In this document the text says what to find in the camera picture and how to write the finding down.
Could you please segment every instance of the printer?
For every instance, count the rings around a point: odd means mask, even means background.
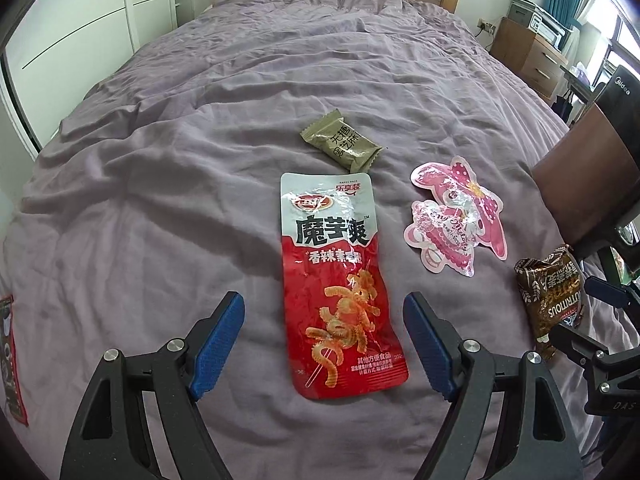
[[[563,38],[569,32],[545,9],[529,0],[511,0],[507,17],[545,38],[556,50],[562,48]]]

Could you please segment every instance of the brand logo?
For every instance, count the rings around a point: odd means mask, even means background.
[[[637,402],[616,402],[613,406],[614,410],[634,410]]]
[[[335,187],[336,191],[343,191],[347,195],[355,195],[360,190],[359,182],[341,182]]]
[[[291,200],[293,205],[305,212],[320,211],[334,204],[334,199],[327,195],[299,195]]]
[[[580,300],[580,291],[570,295],[568,298],[564,298],[560,303],[556,303],[547,311],[547,313],[549,317],[559,316],[570,306],[578,303],[578,300]]]
[[[622,88],[622,91],[625,94],[631,95],[631,92],[629,91],[629,88],[627,88],[626,85],[622,82],[622,78],[621,77],[617,77],[616,78],[616,85],[618,85],[620,88]]]

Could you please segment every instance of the blue gripper pad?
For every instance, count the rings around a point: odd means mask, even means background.
[[[429,309],[430,314],[435,318],[434,321],[437,320],[440,322],[439,324],[446,324],[450,327],[450,330],[447,330],[449,332],[447,335],[452,338],[450,346],[454,345],[453,348],[447,350],[420,303],[424,303]],[[412,292],[404,298],[402,318],[431,387],[440,392],[445,400],[453,402],[458,395],[460,386],[454,381],[453,360],[450,351],[460,353],[457,350],[457,345],[462,341],[460,336],[450,323],[439,320],[423,296],[416,292]]]
[[[235,293],[195,359],[193,379],[189,386],[195,400],[200,400],[216,385],[243,323],[244,299]]]

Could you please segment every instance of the window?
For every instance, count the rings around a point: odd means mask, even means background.
[[[587,21],[602,34],[587,67],[593,86],[608,82],[619,65],[627,67],[640,79],[640,46],[618,16],[609,0],[596,0]]]

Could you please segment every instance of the red package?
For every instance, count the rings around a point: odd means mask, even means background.
[[[378,269],[366,173],[285,173],[280,181],[289,363],[296,390],[331,399],[409,377]]]

